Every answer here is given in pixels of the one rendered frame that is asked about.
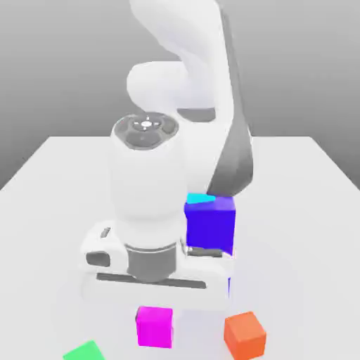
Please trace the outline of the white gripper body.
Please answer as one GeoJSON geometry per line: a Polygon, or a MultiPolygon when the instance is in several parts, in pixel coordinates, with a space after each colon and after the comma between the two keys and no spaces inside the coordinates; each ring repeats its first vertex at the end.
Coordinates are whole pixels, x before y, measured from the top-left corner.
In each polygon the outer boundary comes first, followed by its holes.
{"type": "Polygon", "coordinates": [[[156,283],[95,266],[80,266],[84,300],[119,307],[224,309],[229,303],[232,266],[196,264],[156,283]]]}

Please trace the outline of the small magenta cube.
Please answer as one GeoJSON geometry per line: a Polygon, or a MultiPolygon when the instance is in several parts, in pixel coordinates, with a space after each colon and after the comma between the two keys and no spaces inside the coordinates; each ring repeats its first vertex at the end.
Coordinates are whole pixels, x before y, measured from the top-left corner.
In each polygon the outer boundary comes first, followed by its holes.
{"type": "Polygon", "coordinates": [[[172,348],[173,310],[164,307],[139,307],[136,313],[138,345],[172,348]]]}

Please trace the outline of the small green cube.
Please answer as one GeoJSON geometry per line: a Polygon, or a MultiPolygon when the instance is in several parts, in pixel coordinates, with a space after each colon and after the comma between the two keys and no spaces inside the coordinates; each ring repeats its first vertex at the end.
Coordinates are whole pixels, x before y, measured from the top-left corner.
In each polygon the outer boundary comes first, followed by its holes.
{"type": "Polygon", "coordinates": [[[98,345],[90,340],[63,355],[63,360],[105,360],[98,345]]]}

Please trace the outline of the small orange cube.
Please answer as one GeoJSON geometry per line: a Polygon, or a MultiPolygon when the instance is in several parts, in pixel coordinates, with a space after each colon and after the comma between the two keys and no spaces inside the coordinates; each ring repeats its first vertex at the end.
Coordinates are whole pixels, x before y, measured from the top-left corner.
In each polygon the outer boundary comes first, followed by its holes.
{"type": "Polygon", "coordinates": [[[224,342],[234,360],[251,360],[264,355],[266,331],[252,311],[227,317],[224,342]]]}

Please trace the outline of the small cyan cube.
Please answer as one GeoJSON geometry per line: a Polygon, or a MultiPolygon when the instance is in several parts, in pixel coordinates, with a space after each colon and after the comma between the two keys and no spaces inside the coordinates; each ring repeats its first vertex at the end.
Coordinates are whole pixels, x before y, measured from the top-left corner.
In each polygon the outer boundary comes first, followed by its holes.
{"type": "Polygon", "coordinates": [[[208,195],[203,193],[189,193],[187,195],[186,203],[189,205],[198,203],[210,203],[216,200],[215,195],[208,195]]]}

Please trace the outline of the large blue box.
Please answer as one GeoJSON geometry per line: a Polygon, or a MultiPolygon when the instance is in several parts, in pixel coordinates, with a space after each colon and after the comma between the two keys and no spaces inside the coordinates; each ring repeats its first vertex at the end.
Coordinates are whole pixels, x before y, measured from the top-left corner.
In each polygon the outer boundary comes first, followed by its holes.
{"type": "Polygon", "coordinates": [[[185,204],[187,234],[185,265],[189,275],[206,285],[210,298],[227,301],[234,265],[236,206],[232,197],[185,204]]]}

